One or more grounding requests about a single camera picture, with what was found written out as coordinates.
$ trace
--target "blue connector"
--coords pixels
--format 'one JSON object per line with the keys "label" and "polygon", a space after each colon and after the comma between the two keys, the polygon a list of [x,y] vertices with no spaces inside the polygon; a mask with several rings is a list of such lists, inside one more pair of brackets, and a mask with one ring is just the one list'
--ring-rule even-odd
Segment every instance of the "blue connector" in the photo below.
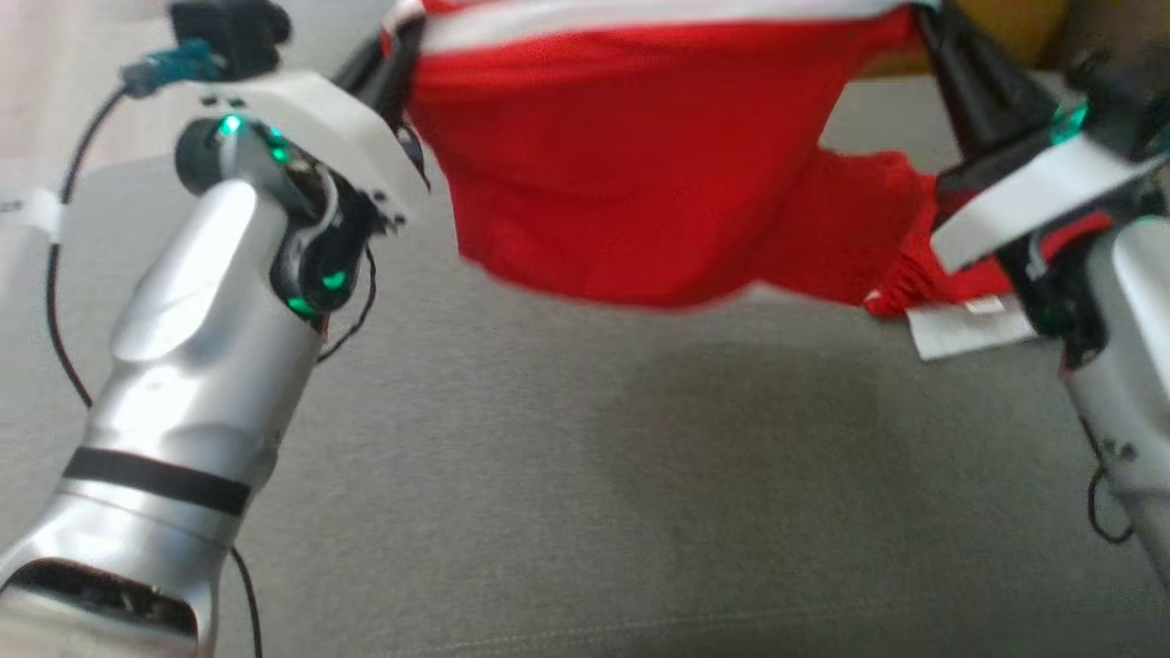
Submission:
{"label": "blue connector", "polygon": [[215,82],[222,77],[222,69],[211,44],[192,39],[123,67],[121,77],[128,95],[145,98],[176,82]]}

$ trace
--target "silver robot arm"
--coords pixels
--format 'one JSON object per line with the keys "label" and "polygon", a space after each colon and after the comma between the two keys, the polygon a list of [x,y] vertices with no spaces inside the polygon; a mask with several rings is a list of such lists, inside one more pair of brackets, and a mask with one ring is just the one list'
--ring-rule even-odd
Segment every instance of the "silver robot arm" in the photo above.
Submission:
{"label": "silver robot arm", "polygon": [[[938,179],[935,253],[949,272],[994,256],[1033,327],[1064,342],[1100,461],[1089,520],[1112,543],[1136,535],[1170,589],[1170,205],[1156,179],[1170,46],[1086,56],[1067,77],[1083,102],[1059,107],[950,0],[917,13],[965,157]],[[1103,478],[1131,521],[1117,535],[1092,510]]]}
{"label": "silver robot arm", "polygon": [[1170,589],[1170,220],[1100,238],[1083,285],[1103,347],[1066,357],[1062,378],[1114,496]]}
{"label": "silver robot arm", "polygon": [[[400,116],[404,46],[421,27],[407,26],[392,57],[374,41],[331,83],[276,70],[282,20],[267,0],[177,2],[176,34],[197,47],[123,73],[132,96],[147,95],[211,68],[183,60],[209,43],[221,75],[205,100],[229,114],[180,137],[179,178],[199,204],[124,309],[112,373],[48,506],[0,555],[6,657],[214,654],[225,557],[329,315],[371,237],[418,217],[421,151],[385,117]],[[49,233],[63,212],[44,193],[0,206]]]}
{"label": "silver robot arm", "polygon": [[288,224],[221,183],[143,279],[81,446],[0,558],[6,656],[213,654],[223,560],[322,345],[269,282]]}

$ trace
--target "white label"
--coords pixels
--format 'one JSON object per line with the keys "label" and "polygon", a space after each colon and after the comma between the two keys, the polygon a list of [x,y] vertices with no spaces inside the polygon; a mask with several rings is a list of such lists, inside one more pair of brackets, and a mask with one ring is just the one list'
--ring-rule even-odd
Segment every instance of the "white label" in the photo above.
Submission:
{"label": "white label", "polygon": [[975,315],[991,315],[993,313],[1004,313],[1007,310],[1007,307],[1004,306],[1003,300],[992,295],[990,297],[982,297],[966,302],[966,310],[973,313]]}
{"label": "white label", "polygon": [[999,313],[978,315],[962,306],[910,309],[910,334],[923,361],[1010,345],[1037,337],[1014,296],[999,297]]}

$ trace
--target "red cloth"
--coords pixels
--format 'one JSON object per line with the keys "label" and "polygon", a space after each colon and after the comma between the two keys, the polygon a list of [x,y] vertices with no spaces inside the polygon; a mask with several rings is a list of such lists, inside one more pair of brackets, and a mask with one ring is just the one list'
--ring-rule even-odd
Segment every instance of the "red cloth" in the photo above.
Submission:
{"label": "red cloth", "polygon": [[[432,12],[446,2],[428,0]],[[1007,289],[929,251],[934,178],[818,138],[875,20],[627,27],[424,56],[410,116],[450,183],[462,255],[494,276],[677,308],[753,281],[896,314]]]}

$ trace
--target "gray fabric surface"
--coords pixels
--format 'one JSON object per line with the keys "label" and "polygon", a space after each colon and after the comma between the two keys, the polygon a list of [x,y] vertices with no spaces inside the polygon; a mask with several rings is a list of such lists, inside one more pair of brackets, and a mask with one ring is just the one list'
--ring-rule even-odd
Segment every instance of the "gray fabric surface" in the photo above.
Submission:
{"label": "gray fabric surface", "polygon": [[[922,81],[854,88],[826,139],[954,158]],[[1085,521],[1055,345],[924,365],[904,325],[853,309],[539,299],[459,263],[435,199],[378,242],[371,323],[314,377],[240,537],[270,656],[1170,652],[1141,550]],[[61,302],[91,385],[192,205],[163,160],[82,186]],[[5,543],[82,423],[34,255],[0,322]],[[223,581],[220,654],[250,656]]]}

